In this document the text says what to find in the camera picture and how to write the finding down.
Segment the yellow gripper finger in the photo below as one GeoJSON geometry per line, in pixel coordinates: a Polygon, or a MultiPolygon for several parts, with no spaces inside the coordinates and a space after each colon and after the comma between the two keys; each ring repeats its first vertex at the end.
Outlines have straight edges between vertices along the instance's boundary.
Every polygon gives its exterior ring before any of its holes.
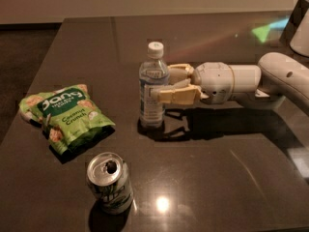
{"type": "Polygon", "coordinates": [[[189,64],[174,64],[168,66],[169,83],[175,84],[177,82],[188,79],[192,76],[194,68],[189,64]]]}
{"type": "Polygon", "coordinates": [[[206,100],[209,96],[204,94],[199,86],[188,84],[186,87],[163,86],[154,88],[151,97],[160,103],[191,105],[199,100],[206,100]]]}

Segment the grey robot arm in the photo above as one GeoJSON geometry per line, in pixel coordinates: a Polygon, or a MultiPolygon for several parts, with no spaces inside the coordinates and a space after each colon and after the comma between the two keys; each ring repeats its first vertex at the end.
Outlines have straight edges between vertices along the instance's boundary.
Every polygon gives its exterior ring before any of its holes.
{"type": "Polygon", "coordinates": [[[157,102],[189,105],[234,101],[250,109],[274,109],[288,99],[309,114],[309,69],[282,53],[267,53],[256,65],[206,62],[196,68],[170,65],[168,70],[169,84],[151,92],[157,102]]]}

